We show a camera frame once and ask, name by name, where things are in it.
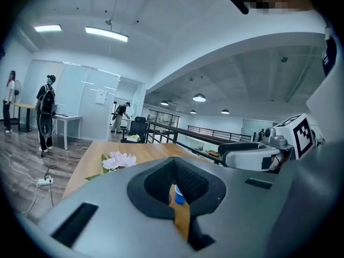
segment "man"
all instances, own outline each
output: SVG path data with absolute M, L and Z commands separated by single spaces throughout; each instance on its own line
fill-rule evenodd
M 262 131 L 259 132 L 258 141 L 262 141 L 262 139 L 263 139 L 264 136 L 265 136 L 264 129 L 262 129 Z
M 114 113 L 114 117 L 116 118 L 111 129 L 111 133 L 114 133 L 114 130 L 116 129 L 116 133 L 121 133 L 120 131 L 120 123 L 122 122 L 123 114 L 130 119 L 130 117 L 125 113 L 127 107 L 130 107 L 130 102 L 127 102 L 126 104 L 120 105 L 117 107 L 116 112 Z
M 37 109 L 37 127 L 39 127 L 39 118 L 41 115 L 41 111 L 40 111 L 40 104 L 42 102 L 43 96 L 44 94 L 50 90 L 54 96 L 55 96 L 55 91 L 52 87 L 52 85 L 54 84 L 54 82 L 56 81 L 56 77 L 54 75 L 48 75 L 48 80 L 47 80 L 47 84 L 43 85 L 39 91 L 38 94 L 36 96 L 37 98 L 37 104 L 36 104 L 36 109 Z M 42 152 L 48 152 L 48 150 L 53 149 L 53 142 L 52 142 L 52 136 L 50 136 L 47 141 L 45 141 L 44 136 L 42 135 L 41 131 L 38 129 L 39 132 L 39 142 L 40 142 L 40 147 L 39 150 Z

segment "desk leg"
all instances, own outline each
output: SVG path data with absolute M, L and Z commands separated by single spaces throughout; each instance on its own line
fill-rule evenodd
M 59 120 L 55 119 L 55 135 L 59 135 L 59 127 L 58 127 Z
M 20 107 L 18 107 L 18 132 L 20 132 Z
M 30 129 L 30 109 L 26 109 L 26 130 L 28 132 L 31 131 L 31 129 Z
M 67 121 L 64 121 L 63 138 L 64 138 L 64 149 L 68 150 L 68 144 L 67 144 Z
M 78 129 L 78 136 L 77 138 L 80 139 L 80 134 L 81 134 L 81 119 L 79 119 L 79 129 Z

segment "power strip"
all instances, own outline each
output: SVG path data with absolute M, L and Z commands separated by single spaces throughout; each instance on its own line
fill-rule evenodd
M 54 179 L 50 176 L 46 176 L 45 178 L 40 178 L 37 182 L 37 185 L 41 187 L 42 185 L 50 185 L 54 183 Z

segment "fan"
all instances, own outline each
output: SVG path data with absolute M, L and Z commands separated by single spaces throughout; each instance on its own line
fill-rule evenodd
M 20 99 L 20 93 L 22 92 L 22 84 L 20 83 L 19 80 L 16 80 L 15 81 L 15 102 L 16 103 L 16 100 Z M 13 115 L 15 115 L 15 107 L 13 106 Z

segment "railing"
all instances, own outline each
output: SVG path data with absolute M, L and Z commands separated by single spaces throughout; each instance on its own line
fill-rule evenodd
M 178 141 L 178 134 L 186 135 L 186 136 L 189 136 L 191 138 L 198 139 L 198 140 L 203 140 L 205 142 L 209 142 L 209 143 L 215 144 L 215 145 L 237 142 L 237 141 L 231 141 L 231 140 L 228 140 L 225 138 L 217 138 L 217 137 L 213 137 L 213 136 L 206 135 L 206 134 L 200 134 L 197 132 L 193 132 L 193 131 L 189 131 L 189 130 L 185 130 L 185 129 L 181 129 L 181 128 L 175 128 L 175 127 L 163 125 L 160 123 L 156 123 L 153 121 L 147 121 L 147 122 L 148 122 L 148 128 L 146 131 L 146 138 L 145 138 L 146 143 L 153 144 L 155 141 L 157 141 L 158 143 L 162 143 L 162 138 L 166 138 L 167 143 L 169 141 L 171 141 L 175 144 L 178 144 L 178 145 L 192 151 L 195 154 L 201 155 L 203 157 L 206 157 L 206 158 L 214 161 L 214 163 L 216 163 L 216 164 L 225 165 L 225 163 L 221 159 L 214 157 L 214 156 L 211 156 L 211 155 L 208 155 L 204 152 L 201 152 L 199 150 L 196 150 L 192 147 L 189 147 L 189 146 L 179 142 Z M 164 129 L 166 129 L 166 131 L 157 131 L 156 129 L 151 129 L 151 125 L 155 125 L 155 127 L 164 128 Z M 160 140 L 155 138 L 156 135 L 160 136 Z
M 251 142 L 250 135 L 241 135 L 229 132 L 223 132 L 218 130 L 212 130 L 207 128 L 201 128 L 196 126 L 188 125 L 188 131 L 192 131 L 202 135 L 209 135 L 216 138 L 226 139 L 231 142 Z

